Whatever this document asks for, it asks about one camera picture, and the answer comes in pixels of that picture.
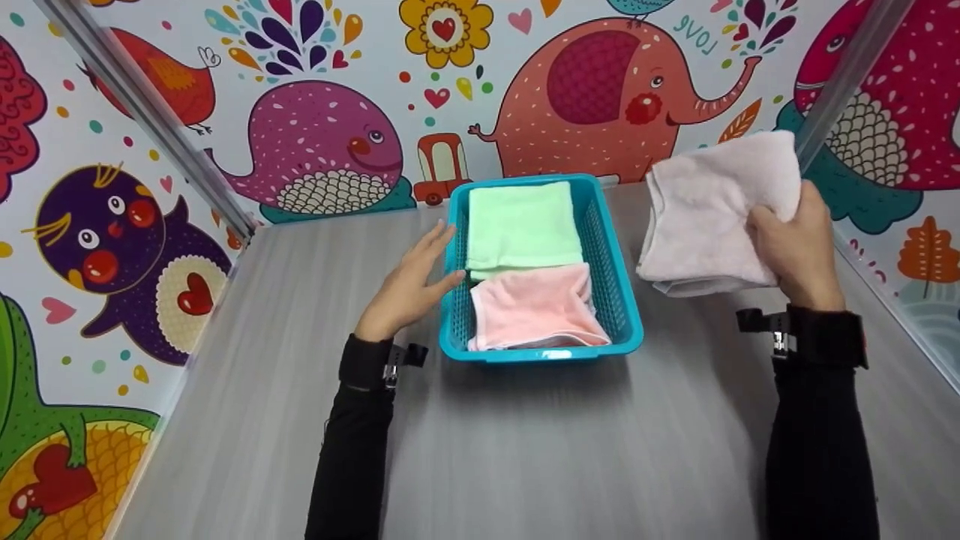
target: person's left hand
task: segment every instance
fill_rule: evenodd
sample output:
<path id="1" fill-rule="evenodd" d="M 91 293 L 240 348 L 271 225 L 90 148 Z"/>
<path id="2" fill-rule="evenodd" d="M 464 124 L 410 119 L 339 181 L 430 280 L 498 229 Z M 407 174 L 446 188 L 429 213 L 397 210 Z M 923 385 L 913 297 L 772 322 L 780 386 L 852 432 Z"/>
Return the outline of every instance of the person's left hand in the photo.
<path id="1" fill-rule="evenodd" d="M 357 338 L 371 342 L 393 338 L 400 329 L 420 320 L 444 294 L 464 280 L 467 272 L 457 270 L 432 285 L 426 283 L 434 262 L 455 233 L 453 225 L 444 229 L 444 222 L 439 221 L 433 231 L 407 250 L 360 316 L 353 331 Z"/>

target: elephant trunk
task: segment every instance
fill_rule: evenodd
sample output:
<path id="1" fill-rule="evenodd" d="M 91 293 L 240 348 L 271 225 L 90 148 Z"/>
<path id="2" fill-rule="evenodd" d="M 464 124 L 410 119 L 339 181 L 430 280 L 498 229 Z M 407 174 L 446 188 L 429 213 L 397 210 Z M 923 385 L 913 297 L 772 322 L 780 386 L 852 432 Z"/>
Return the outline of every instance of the elephant trunk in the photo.
<path id="1" fill-rule="evenodd" d="M 253 198 L 250 191 L 250 182 L 248 182 L 250 176 L 253 176 L 253 173 L 251 173 L 250 176 L 233 176 L 229 172 L 225 171 L 223 167 L 217 164 L 217 160 L 213 158 L 212 148 L 205 148 L 204 153 L 210 159 L 210 162 L 213 163 L 213 166 L 217 167 L 217 170 L 220 171 L 220 174 L 227 179 L 227 184 L 229 184 L 231 189 L 236 191 L 238 194 L 243 195 L 244 197 L 250 199 Z"/>
<path id="2" fill-rule="evenodd" d="M 760 57 L 750 57 L 745 60 L 743 62 L 743 73 L 740 74 L 736 84 L 729 92 L 717 99 L 707 101 L 697 95 L 696 92 L 691 92 L 693 95 L 687 98 L 688 102 L 681 103 L 679 108 L 670 111 L 670 120 L 679 125 L 699 124 L 723 114 L 743 93 L 743 89 L 747 87 L 747 83 L 754 76 L 754 70 L 759 62 Z"/>

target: gray table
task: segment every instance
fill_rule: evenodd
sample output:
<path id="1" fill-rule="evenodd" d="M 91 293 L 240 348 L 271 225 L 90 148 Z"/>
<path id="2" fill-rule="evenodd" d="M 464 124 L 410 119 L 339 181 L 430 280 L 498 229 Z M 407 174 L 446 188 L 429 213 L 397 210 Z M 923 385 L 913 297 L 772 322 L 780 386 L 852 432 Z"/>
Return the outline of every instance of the gray table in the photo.
<path id="1" fill-rule="evenodd" d="M 608 191 L 629 266 L 646 189 Z M 118 538 L 302 537 L 343 341 L 441 210 L 259 233 L 190 367 Z M 960 399 L 843 261 L 873 368 L 857 376 L 883 536 L 957 538 Z M 670 300 L 633 283 L 638 351 L 591 365 L 482 367 L 431 346 L 404 373 L 391 431 L 386 539 L 761 537 L 777 405 L 769 338 L 736 332 L 777 291 Z"/>

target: green towel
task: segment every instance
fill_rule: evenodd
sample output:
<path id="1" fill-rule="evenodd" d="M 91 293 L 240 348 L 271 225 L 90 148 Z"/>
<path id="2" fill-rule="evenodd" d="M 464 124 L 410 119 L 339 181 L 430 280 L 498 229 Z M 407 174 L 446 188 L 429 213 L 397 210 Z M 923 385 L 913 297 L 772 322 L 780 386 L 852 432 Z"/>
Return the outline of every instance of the green towel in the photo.
<path id="1" fill-rule="evenodd" d="M 467 270 L 473 280 L 584 261 L 569 182 L 473 189 L 469 212 Z"/>

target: folded towel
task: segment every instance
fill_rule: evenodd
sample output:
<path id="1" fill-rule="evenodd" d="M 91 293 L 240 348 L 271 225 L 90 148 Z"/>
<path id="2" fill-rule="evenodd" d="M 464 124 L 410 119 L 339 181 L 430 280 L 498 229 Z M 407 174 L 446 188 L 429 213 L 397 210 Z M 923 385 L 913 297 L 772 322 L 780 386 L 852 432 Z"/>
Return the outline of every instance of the folded towel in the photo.
<path id="1" fill-rule="evenodd" d="M 584 261 L 569 182 L 473 189 L 469 212 L 467 270 L 473 280 Z"/>
<path id="2" fill-rule="evenodd" d="M 609 345 L 610 338 L 593 315 L 591 294 L 585 262 L 501 272 L 470 290 L 477 335 L 468 349 Z"/>
<path id="3" fill-rule="evenodd" d="M 734 139 L 654 165 L 650 227 L 636 273 L 667 296 L 776 286 L 756 255 L 746 221 L 757 205 L 781 221 L 800 203 L 793 134 Z"/>

